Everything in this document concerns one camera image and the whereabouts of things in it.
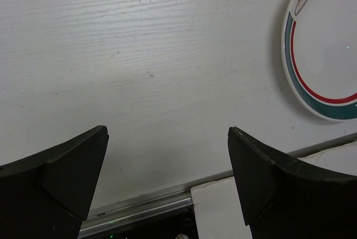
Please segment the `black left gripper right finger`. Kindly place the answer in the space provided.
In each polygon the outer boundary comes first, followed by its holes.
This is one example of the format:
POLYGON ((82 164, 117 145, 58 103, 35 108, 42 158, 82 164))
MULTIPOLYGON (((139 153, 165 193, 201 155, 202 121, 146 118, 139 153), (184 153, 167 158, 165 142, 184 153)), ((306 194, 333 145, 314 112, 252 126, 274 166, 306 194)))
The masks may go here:
POLYGON ((228 150, 253 238, 356 237, 356 176, 301 161, 236 127, 228 150))

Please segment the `green red rimmed plate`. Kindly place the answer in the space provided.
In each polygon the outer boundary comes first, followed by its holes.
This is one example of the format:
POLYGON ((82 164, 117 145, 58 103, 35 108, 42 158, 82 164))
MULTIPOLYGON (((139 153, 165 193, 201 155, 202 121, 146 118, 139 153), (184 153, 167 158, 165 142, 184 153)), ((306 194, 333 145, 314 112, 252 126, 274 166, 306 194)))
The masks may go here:
POLYGON ((356 0, 290 0, 281 54, 308 111, 330 121, 356 119, 356 0))

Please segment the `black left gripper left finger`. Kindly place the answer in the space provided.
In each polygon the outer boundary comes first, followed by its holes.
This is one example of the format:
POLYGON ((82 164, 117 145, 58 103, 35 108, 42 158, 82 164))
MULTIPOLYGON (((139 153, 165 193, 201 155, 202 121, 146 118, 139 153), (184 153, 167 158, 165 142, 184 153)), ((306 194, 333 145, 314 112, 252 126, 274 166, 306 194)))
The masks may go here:
POLYGON ((96 126, 1 166, 1 238, 77 238, 109 141, 96 126))

